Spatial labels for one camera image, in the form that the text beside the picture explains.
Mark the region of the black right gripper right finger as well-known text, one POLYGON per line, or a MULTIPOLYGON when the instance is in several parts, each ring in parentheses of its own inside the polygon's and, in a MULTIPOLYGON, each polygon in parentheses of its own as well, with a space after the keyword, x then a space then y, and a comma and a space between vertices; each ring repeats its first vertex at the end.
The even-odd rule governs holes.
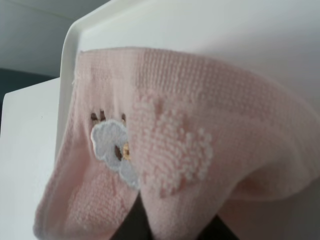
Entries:
POLYGON ((238 237, 216 215, 210 223, 210 236, 213 240, 238 240, 238 237))

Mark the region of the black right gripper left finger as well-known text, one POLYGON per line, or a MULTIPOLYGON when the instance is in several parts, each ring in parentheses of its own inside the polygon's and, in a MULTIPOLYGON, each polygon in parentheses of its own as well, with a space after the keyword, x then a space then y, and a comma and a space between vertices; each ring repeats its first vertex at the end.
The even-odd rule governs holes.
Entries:
POLYGON ((139 192, 132 208, 123 223, 117 229, 118 240, 152 240, 147 213, 139 192))

